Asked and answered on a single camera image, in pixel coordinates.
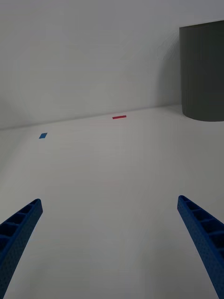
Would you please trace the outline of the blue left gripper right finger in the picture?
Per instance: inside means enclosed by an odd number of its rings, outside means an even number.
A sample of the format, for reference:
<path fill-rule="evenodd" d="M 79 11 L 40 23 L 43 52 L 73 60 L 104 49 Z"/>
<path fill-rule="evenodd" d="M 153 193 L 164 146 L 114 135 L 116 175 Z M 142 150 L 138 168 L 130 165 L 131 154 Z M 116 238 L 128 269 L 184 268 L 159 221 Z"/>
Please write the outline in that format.
<path fill-rule="evenodd" d="M 224 224 L 181 195 L 177 210 L 217 293 L 224 298 Z"/>

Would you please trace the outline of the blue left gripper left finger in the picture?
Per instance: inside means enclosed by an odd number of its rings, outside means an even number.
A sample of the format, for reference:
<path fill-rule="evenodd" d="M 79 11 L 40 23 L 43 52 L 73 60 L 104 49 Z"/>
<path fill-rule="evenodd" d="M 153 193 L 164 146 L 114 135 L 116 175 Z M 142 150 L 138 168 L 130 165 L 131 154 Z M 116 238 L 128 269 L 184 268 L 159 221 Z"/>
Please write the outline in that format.
<path fill-rule="evenodd" d="M 0 298 L 5 296 L 42 213 L 42 202 L 35 199 L 0 225 Z"/>

